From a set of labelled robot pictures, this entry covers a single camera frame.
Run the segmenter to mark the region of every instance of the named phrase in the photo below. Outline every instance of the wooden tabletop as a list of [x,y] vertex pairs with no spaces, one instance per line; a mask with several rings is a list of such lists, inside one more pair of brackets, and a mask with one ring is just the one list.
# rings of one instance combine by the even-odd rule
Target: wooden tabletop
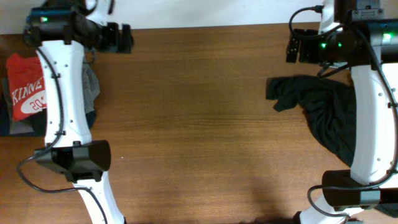
[[[320,69],[285,63],[287,25],[133,34],[133,54],[99,54],[93,65],[101,85],[93,139],[111,145],[110,181],[128,223],[292,217],[309,207],[307,190],[324,171],[347,169],[311,135],[303,109],[278,113],[265,99],[268,78]],[[33,54],[20,39],[0,37],[0,72],[12,52]],[[91,223],[78,193],[45,195],[18,178],[17,163],[42,146],[43,138],[1,138],[1,223]],[[47,189],[70,186],[34,163],[24,171]],[[357,217],[396,223],[375,210]]]

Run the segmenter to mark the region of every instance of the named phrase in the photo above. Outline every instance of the brown table surface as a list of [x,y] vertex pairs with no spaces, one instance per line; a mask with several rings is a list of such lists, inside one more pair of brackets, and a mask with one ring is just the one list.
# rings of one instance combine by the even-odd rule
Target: brown table surface
[[[314,24],[302,27],[316,28]],[[110,181],[128,223],[238,223],[291,217],[326,170],[347,169],[311,135],[299,107],[278,113],[266,80],[314,75],[287,64],[287,25],[134,30],[131,55],[99,54],[93,139],[112,149]],[[0,37],[0,72],[20,36]],[[348,82],[348,73],[333,79]],[[1,223],[91,223],[79,194],[45,195],[18,178],[17,163],[43,138],[1,138]],[[32,163],[47,189],[69,187]],[[367,224],[396,223],[371,210]]]

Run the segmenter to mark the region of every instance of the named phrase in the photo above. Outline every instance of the gray fabric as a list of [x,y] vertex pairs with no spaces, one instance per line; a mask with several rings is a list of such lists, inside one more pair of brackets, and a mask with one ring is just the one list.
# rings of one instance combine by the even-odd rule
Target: gray fabric
[[[94,111],[94,100],[100,94],[100,82],[98,81],[94,71],[88,64],[83,64],[82,69],[83,81],[83,98],[85,104],[85,113],[88,114]],[[23,121],[14,121],[12,119],[12,98],[10,95],[8,79],[3,78],[1,85],[4,94],[4,100],[7,104],[7,110],[10,120],[10,135],[24,134],[34,132],[32,125],[28,119]]]
[[94,111],[94,100],[100,94],[100,82],[91,67],[84,63],[82,71],[85,113]]
[[23,121],[14,121],[12,119],[12,98],[10,95],[8,79],[3,78],[1,80],[1,85],[2,85],[2,89],[3,89],[4,101],[7,104],[8,117],[10,120],[10,135],[33,132],[33,128],[32,128],[32,125],[30,124],[29,120],[26,119]]

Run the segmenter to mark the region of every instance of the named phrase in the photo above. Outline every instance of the crumpled black cloth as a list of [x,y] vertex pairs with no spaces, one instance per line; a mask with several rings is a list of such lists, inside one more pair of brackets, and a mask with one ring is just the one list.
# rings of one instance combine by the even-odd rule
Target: crumpled black cloth
[[[351,166],[356,145],[356,98],[353,86],[306,75],[272,78],[268,100],[278,100],[274,109],[303,107],[311,133],[345,164]],[[398,204],[378,205],[379,211],[398,218]]]

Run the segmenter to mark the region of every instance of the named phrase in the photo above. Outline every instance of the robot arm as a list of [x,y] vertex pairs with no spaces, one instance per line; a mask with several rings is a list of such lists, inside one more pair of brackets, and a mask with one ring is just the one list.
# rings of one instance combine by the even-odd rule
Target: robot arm
[[300,54],[300,62],[351,67],[357,97],[356,152],[351,170],[327,171],[322,185],[310,189],[309,195],[315,189],[323,189],[323,195],[296,214],[296,224],[346,223],[363,210],[398,202],[398,21],[383,20],[377,0],[324,3],[317,38],[314,30],[294,30],[308,37],[292,34],[287,61],[295,62]]
[[85,3],[47,1],[42,7],[33,9],[27,20],[24,38],[37,48],[44,72],[45,145],[53,145],[46,148],[46,154],[34,159],[64,175],[76,189],[88,189],[80,190],[80,194],[93,223],[123,224],[126,221],[109,183],[109,144],[91,140],[81,73],[85,49],[129,54],[133,39],[129,25],[123,25],[121,34],[116,23],[105,26],[113,10],[113,0],[88,1],[89,10],[85,10]]

